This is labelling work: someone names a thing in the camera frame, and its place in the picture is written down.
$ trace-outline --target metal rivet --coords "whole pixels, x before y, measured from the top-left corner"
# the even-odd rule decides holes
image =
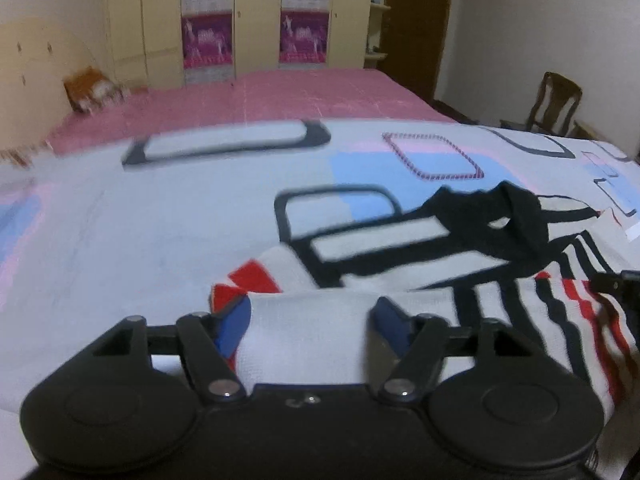
[[[306,404],[320,404],[320,397],[315,396],[315,395],[309,395],[305,397],[305,403]]]
[[[219,379],[209,385],[209,391],[218,397],[231,397],[240,391],[240,384],[230,379]]]
[[[391,379],[385,383],[385,391],[395,397],[406,397],[415,391],[415,384],[409,379]]]

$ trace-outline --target wooden door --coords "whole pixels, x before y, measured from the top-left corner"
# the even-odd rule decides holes
[[[142,0],[146,73],[151,88],[184,86],[180,0]]]
[[[146,84],[142,0],[107,0],[107,7],[116,79],[127,86]]]
[[[433,99],[451,0],[386,0],[378,67],[425,101]]]
[[[236,76],[276,70],[280,53],[281,0],[236,0],[234,59]]]
[[[362,68],[371,0],[333,0],[329,68]]]

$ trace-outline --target shelf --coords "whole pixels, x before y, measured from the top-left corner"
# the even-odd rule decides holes
[[[386,54],[383,54],[382,52],[367,52],[364,55],[364,61],[382,61],[385,58]]]
[[[391,7],[389,7],[388,5],[385,5],[385,4],[375,4],[375,3],[373,3],[373,2],[371,3],[371,8],[372,8],[372,9],[380,9],[380,10],[382,10],[383,12],[384,12],[385,10],[391,10]]]

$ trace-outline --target black device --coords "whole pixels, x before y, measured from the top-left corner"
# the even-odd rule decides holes
[[[636,272],[591,282],[632,305],[639,286]],[[238,312],[155,327],[128,317],[66,362],[20,410],[40,464],[29,478],[597,478],[586,463],[598,397],[498,320],[408,318],[408,352],[376,392],[259,384],[248,396],[216,344]],[[180,356],[188,384],[155,370],[153,354]],[[452,356],[476,365],[439,382]]]

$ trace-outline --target striped cloth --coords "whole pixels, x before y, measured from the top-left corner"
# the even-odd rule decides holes
[[[407,214],[296,238],[229,274],[211,299],[219,311],[253,293],[235,361],[247,388],[381,381],[402,355],[385,343],[398,340],[399,320],[378,323],[383,338],[368,330],[382,295],[409,316],[452,325],[501,319],[592,386],[610,419],[598,472],[634,478],[625,467],[640,446],[629,408],[640,402],[638,319],[588,283],[596,272],[634,268],[611,210],[503,183],[471,194],[441,189]],[[442,378],[472,365],[449,359]]]

